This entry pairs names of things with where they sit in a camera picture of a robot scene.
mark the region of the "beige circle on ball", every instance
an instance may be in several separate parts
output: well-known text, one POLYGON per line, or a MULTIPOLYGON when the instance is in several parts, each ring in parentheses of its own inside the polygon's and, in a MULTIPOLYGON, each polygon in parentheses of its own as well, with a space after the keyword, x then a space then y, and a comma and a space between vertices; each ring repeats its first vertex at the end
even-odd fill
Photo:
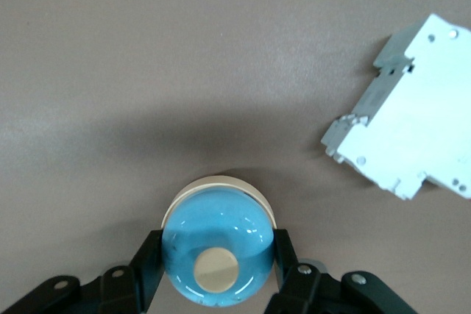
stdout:
POLYGON ((225 248, 209 248, 194 263, 194 279, 207 292, 221 293, 237 281, 238 262, 225 248))

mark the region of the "white circuit breaker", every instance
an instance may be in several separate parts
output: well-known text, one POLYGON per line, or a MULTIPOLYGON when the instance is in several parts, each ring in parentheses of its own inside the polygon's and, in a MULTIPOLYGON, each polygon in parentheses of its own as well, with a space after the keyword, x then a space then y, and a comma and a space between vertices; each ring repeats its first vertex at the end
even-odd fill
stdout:
POLYGON ((471 32, 437 15, 398 32, 352 113, 322 138, 327 154, 401 199, 424 180, 471 199, 471 32))

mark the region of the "gray background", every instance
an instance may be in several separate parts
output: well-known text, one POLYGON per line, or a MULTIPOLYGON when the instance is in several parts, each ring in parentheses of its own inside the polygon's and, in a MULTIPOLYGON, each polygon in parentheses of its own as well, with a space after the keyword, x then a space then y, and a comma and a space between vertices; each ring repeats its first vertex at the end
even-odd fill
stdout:
MULTIPOLYGON (((201 176, 251 182, 300 257, 377 274, 420 313, 471 307, 471 204, 401 201, 319 140, 387 37, 470 0, 0 0, 0 310, 43 280, 130 260, 201 176)), ((164 279, 150 313, 226 310, 164 279)))

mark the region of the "hole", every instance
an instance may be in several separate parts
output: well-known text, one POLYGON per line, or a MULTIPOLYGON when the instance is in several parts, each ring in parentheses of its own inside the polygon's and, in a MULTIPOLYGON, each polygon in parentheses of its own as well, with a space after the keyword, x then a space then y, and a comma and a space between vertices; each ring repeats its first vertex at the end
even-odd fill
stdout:
POLYGON ((365 165, 366 164, 365 156, 360 156, 359 158, 356 159, 356 162, 358 165, 365 165))
POLYGON ((111 274, 111 277, 115 277, 115 278, 116 278, 116 277, 121 277, 121 276, 123 276, 123 275, 124 275, 124 271, 122 271, 122 270, 116 270, 116 271, 114 271, 114 272, 111 274))
POLYGON ((450 37, 450 39, 452 40, 455 40, 456 38, 458 38, 458 35, 459 35, 459 32, 456 29, 452 29, 451 31, 448 32, 448 37, 450 37))
POLYGON ((68 281, 59 281, 54 285, 55 290, 62 290, 63 288, 66 288, 68 285, 68 281))

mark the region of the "screw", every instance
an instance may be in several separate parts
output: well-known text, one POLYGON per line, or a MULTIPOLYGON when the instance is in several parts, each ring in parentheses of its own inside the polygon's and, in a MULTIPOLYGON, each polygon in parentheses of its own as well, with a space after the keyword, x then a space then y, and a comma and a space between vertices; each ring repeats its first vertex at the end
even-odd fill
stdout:
POLYGON ((311 268, 307 265, 299 265, 297 270, 303 275, 309 275, 312 272, 311 268))
POLYGON ((357 285, 365 285, 366 284, 366 279, 361 276, 360 274, 353 274, 352 275, 352 281, 356 283, 357 285))
POLYGON ((111 277, 121 277, 124 275, 124 271, 122 270, 116 270, 111 274, 111 277))
POLYGON ((63 288, 66 288, 68 285, 68 281, 59 281, 54 285, 55 290, 62 290, 63 288))

